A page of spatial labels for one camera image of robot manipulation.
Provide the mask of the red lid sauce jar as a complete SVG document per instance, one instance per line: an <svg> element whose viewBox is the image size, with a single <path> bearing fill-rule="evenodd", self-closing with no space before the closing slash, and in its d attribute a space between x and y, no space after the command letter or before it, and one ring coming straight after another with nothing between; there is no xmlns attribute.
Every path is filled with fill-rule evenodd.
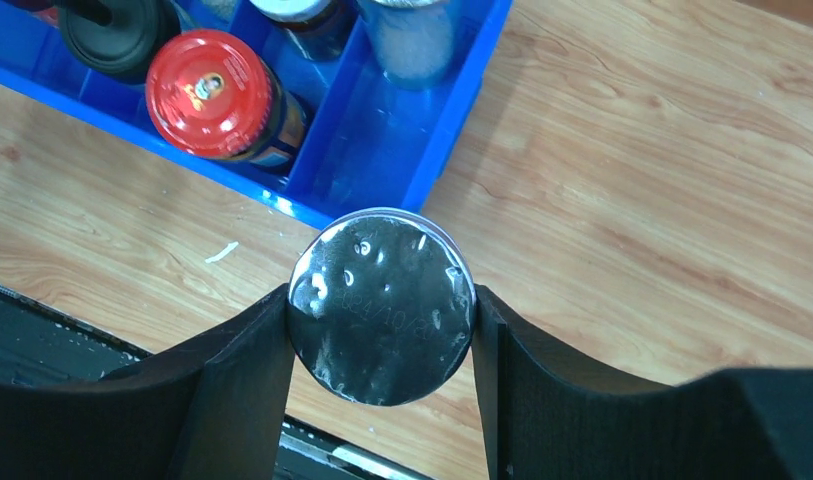
<svg viewBox="0 0 813 480"><path fill-rule="evenodd" d="M310 115L244 41L215 29L183 32L152 60L145 84L160 136L200 158L284 174Z"/></svg>

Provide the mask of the small silver lid jar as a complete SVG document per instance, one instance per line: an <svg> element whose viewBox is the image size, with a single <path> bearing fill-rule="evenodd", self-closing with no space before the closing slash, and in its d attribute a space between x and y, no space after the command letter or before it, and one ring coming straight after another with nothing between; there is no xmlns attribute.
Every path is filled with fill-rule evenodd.
<svg viewBox="0 0 813 480"><path fill-rule="evenodd" d="M399 406L438 390L460 367L476 325L475 283L437 223L375 207L324 228L288 283L297 357L353 403Z"/></svg>

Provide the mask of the blue plastic divided bin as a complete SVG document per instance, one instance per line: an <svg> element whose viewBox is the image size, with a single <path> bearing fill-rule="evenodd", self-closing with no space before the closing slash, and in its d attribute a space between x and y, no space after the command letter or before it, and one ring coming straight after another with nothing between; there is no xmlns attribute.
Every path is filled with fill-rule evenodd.
<svg viewBox="0 0 813 480"><path fill-rule="evenodd" d="M185 7L199 25L244 40L310 109L308 137L289 174L220 164L169 145L141 92L91 71L57 30L1 1L0 84L323 228L367 207L422 208L479 94L511 5L466 2L452 66L423 91L400 89L384 77L362 21L338 59L317 63L302 58L247 1L225 22L199 1Z"/></svg>

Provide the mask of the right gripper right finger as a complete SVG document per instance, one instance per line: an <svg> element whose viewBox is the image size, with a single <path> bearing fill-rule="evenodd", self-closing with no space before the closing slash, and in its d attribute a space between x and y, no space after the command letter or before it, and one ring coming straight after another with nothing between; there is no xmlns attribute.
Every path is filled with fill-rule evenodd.
<svg viewBox="0 0 813 480"><path fill-rule="evenodd" d="M474 376L493 479L813 479L813 369L668 386L614 368L477 289Z"/></svg>

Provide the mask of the black cap spice shaker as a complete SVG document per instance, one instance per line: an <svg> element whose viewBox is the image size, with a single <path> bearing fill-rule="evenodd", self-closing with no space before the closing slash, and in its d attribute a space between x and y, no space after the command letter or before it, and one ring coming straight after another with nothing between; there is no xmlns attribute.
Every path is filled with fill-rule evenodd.
<svg viewBox="0 0 813 480"><path fill-rule="evenodd" d="M159 50L195 28L175 1L56 1L60 35L74 58L129 86L142 86Z"/></svg>

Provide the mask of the white lid sauce jar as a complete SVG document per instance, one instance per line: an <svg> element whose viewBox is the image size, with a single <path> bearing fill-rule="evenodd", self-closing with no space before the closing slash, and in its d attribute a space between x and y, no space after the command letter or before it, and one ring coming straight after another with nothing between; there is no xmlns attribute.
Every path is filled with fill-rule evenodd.
<svg viewBox="0 0 813 480"><path fill-rule="evenodd" d="M328 62L343 52L356 20L350 1L252 0L306 60Z"/></svg>

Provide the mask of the silver lid clear jar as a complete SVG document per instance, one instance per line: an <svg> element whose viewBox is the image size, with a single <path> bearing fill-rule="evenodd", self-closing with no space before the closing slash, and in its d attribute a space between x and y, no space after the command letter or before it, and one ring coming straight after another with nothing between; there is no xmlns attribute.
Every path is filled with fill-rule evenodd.
<svg viewBox="0 0 813 480"><path fill-rule="evenodd" d="M407 90L434 87L453 63L461 1L359 1L384 76Z"/></svg>

